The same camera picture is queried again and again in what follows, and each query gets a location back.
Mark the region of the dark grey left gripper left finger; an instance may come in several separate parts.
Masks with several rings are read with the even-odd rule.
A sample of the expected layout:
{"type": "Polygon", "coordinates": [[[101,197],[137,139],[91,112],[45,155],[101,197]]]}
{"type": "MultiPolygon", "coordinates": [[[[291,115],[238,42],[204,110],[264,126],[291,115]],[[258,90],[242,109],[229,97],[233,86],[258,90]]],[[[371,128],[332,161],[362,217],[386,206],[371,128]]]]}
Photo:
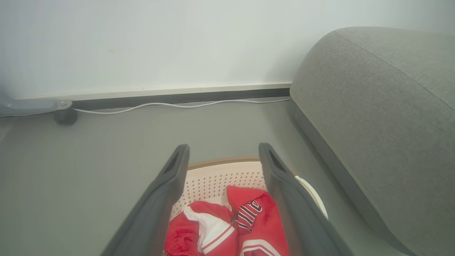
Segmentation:
{"type": "Polygon", "coordinates": [[[189,146],[176,147],[101,256],[161,256],[172,208],[184,191],[189,146]]]}

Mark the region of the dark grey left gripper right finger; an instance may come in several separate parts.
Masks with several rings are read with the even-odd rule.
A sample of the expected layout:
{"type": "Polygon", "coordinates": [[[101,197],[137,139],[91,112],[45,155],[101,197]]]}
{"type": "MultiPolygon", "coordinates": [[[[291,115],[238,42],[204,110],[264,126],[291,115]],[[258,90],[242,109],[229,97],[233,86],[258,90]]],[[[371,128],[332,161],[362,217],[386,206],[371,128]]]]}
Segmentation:
{"type": "Polygon", "coordinates": [[[280,213],[291,256],[352,256],[336,230],[273,147],[259,144],[266,188],[280,213]]]}

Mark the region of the red jersey with print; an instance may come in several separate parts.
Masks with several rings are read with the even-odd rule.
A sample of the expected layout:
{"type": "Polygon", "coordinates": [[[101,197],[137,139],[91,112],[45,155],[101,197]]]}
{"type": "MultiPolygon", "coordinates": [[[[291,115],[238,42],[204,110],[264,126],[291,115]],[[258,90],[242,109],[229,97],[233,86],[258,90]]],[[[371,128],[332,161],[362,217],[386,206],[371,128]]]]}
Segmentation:
{"type": "Polygon", "coordinates": [[[237,256],[290,256],[278,206],[267,191],[228,186],[236,220],[237,256]]]}

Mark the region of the red white striped garment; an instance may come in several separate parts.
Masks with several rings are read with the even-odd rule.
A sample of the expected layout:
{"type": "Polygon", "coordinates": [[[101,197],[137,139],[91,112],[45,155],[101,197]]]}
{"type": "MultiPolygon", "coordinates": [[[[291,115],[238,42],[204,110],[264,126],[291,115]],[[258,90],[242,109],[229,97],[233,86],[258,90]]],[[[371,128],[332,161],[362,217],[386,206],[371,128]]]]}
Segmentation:
{"type": "Polygon", "coordinates": [[[168,227],[166,256],[236,256],[238,232],[229,208],[205,201],[192,202],[168,227]]]}

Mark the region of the cream perforated laundry basket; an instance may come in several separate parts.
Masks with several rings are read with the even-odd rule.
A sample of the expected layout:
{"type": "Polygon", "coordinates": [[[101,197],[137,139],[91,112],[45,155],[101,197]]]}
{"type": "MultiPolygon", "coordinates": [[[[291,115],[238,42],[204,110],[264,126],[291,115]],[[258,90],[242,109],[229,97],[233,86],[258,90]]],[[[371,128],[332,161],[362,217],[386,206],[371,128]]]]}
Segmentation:
{"type": "MultiPolygon", "coordinates": [[[[310,194],[317,207],[328,220],[324,202],[315,189],[306,180],[296,175],[289,167],[286,166],[286,168],[310,194]]],[[[172,206],[170,220],[177,217],[186,205],[196,201],[205,201],[231,209],[231,204],[229,204],[228,196],[226,195],[227,186],[266,191],[260,160],[258,158],[217,159],[190,166],[185,178],[182,196],[172,206]]],[[[259,214],[255,223],[257,223],[257,226],[265,226],[267,221],[269,224],[281,223],[278,214],[278,209],[275,207],[266,214],[259,214]]]]}

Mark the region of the black baseboard strip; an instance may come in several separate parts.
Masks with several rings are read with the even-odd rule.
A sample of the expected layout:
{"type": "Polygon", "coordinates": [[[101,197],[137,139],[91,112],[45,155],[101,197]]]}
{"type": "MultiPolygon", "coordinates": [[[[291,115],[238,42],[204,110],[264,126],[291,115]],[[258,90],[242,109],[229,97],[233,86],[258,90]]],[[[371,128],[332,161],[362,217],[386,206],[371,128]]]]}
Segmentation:
{"type": "Polygon", "coordinates": [[[108,98],[73,101],[72,108],[87,111],[130,108],[146,103],[183,104],[221,100],[242,100],[256,98],[289,97],[290,89],[261,89],[236,92],[205,92],[198,94],[176,94],[146,97],[108,98]]]}

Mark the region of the black caster wheel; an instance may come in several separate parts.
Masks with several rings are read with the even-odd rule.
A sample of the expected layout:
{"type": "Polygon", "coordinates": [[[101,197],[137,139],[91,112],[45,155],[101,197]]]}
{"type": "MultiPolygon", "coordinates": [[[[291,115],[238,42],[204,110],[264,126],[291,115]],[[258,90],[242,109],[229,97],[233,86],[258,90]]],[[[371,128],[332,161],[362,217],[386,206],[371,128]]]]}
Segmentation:
{"type": "Polygon", "coordinates": [[[59,125],[71,126],[78,121],[78,112],[75,109],[63,109],[55,111],[54,121],[59,125]]]}

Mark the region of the grey fabric sofa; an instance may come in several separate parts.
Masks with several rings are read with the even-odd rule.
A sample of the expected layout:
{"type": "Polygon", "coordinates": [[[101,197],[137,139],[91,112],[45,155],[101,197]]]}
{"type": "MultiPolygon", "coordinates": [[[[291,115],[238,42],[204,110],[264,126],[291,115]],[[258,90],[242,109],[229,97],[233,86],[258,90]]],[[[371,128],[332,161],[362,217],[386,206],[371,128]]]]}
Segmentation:
{"type": "Polygon", "coordinates": [[[290,97],[383,241],[408,256],[455,256],[455,34],[331,31],[305,56],[290,97]]]}

